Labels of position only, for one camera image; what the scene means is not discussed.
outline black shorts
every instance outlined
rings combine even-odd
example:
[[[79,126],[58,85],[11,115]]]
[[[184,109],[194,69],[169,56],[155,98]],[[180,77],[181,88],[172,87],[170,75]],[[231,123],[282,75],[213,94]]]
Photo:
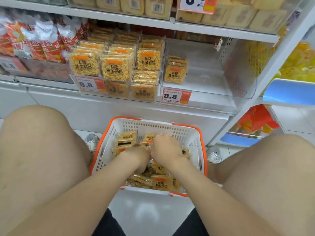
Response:
[[[112,216],[109,209],[106,210],[92,236],[126,236],[123,229]],[[193,209],[173,236],[209,236],[196,209]]]

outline bare leg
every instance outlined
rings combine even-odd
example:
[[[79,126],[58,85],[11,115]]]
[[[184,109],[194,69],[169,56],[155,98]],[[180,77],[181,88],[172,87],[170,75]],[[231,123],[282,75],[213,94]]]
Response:
[[[0,130],[0,235],[89,176],[90,152],[59,111],[32,105]]]
[[[270,136],[210,171],[210,178],[282,235],[314,235],[315,147],[308,141]]]

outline shopping basket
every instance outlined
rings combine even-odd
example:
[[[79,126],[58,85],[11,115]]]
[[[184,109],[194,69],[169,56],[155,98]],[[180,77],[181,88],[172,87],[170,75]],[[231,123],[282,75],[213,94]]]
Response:
[[[139,140],[142,140],[147,133],[167,133],[170,136],[175,137],[184,147],[189,147],[192,155],[190,160],[191,163],[207,176],[208,166],[206,150],[203,145],[201,131],[197,127],[130,117],[114,117],[111,119],[96,148],[94,159],[90,167],[90,174],[98,172],[112,160],[112,148],[117,140],[116,135],[125,131],[136,131]],[[121,186],[121,190],[123,189],[152,194],[168,194],[170,196],[180,195],[188,197],[184,191],[178,193]]]

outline orange and white price tag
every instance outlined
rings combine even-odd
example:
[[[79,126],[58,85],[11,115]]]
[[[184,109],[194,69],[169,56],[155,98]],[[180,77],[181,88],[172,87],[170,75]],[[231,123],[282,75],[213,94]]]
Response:
[[[96,91],[96,92],[107,92],[103,79],[93,79],[88,77],[75,76],[78,86],[82,90]]]
[[[16,58],[1,56],[0,65],[8,72],[28,72],[21,61]]]
[[[188,104],[190,96],[191,92],[188,91],[164,89],[162,102]]]
[[[213,14],[218,0],[180,0],[179,10]]]

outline person's left hand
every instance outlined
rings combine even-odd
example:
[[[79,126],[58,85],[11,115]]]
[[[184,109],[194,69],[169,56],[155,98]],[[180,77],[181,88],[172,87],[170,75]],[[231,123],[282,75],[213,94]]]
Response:
[[[132,158],[133,161],[137,162],[138,168],[136,172],[139,174],[144,172],[150,160],[150,151],[141,146],[127,148],[119,155]]]

